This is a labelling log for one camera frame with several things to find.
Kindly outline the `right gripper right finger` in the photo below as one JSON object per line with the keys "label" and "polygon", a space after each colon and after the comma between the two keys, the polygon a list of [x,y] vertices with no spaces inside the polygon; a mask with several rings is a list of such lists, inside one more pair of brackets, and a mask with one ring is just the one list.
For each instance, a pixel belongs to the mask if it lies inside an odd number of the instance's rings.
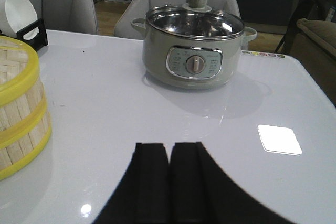
{"label": "right gripper right finger", "polygon": [[288,223],[233,182],[201,142],[175,143],[170,197],[172,223]]}

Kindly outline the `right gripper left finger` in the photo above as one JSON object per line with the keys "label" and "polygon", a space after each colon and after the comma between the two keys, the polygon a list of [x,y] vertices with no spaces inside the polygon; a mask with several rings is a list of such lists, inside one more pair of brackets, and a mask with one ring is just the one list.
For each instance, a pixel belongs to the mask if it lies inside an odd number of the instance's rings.
{"label": "right gripper left finger", "polygon": [[162,143],[136,143],[127,170],[94,223],[168,223],[168,169]]}

